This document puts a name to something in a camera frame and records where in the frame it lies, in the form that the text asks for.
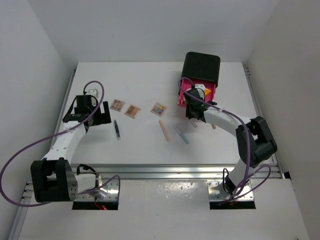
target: red wire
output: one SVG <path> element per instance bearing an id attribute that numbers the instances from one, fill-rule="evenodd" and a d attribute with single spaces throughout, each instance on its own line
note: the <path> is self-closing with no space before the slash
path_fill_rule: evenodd
<path id="1" fill-rule="evenodd" d="M 97 199 L 96 199 L 96 198 L 94 199 L 94 205 L 95 205 L 98 209 L 102 210 L 101 207 L 97 204 Z"/>

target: pink container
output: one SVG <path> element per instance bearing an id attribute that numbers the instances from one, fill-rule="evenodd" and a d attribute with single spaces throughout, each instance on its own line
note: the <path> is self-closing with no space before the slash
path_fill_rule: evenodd
<path id="1" fill-rule="evenodd" d="M 205 102 L 213 101 L 216 93 L 216 84 L 212 81 L 206 81 L 206 80 L 201 80 L 201 79 L 195 79 L 191 78 L 193 84 L 204 84 L 206 89 L 211 90 L 211 92 L 205 96 Z M 182 89 L 188 90 L 191 89 L 191 84 L 188 80 L 183 79 L 182 80 Z M 184 102 L 184 92 L 180 91 L 179 94 L 179 102 L 178 102 L 179 107 L 186 107 L 186 103 Z"/>

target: white wall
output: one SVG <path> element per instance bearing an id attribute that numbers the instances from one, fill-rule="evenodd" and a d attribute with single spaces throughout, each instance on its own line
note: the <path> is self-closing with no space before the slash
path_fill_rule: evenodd
<path id="1" fill-rule="evenodd" d="M 249 59 L 253 85 L 290 171 L 310 239 L 319 239 L 320 1 L 282 0 Z"/>
<path id="2" fill-rule="evenodd" d="M 183 61 L 189 51 L 245 62 L 279 0 L 28 0 L 69 66 Z"/>
<path id="3" fill-rule="evenodd" d="M 0 1 L 0 168 L 19 149 L 54 132 L 68 85 L 67 70 L 27 0 Z M 20 201 L 30 165 L 48 150 L 39 144 L 4 174 L 4 191 Z M 17 207 L 0 196 L 0 239 L 7 239 Z"/>

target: black marker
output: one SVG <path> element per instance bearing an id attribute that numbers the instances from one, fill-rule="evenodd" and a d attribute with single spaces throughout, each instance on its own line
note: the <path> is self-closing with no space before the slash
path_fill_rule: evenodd
<path id="1" fill-rule="evenodd" d="M 116 138 L 117 138 L 118 140 L 120 140 L 120 139 L 121 139 L 121 138 L 120 138 L 120 132 L 119 132 L 119 128 L 118 128 L 118 124 L 117 124 L 117 121 L 116 121 L 116 120 L 114 120 L 114 128 L 115 128 Z"/>

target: wooden stick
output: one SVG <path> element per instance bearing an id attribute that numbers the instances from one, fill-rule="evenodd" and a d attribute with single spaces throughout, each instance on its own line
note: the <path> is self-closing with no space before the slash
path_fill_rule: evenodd
<path id="1" fill-rule="evenodd" d="M 168 133 L 167 133 L 167 130 L 166 130 L 165 126 L 164 126 L 164 123 L 161 120 L 159 120 L 159 123 L 160 123 L 161 129 L 163 131 L 163 134 L 165 136 L 166 141 L 169 142 L 170 138 L 168 136 Z"/>

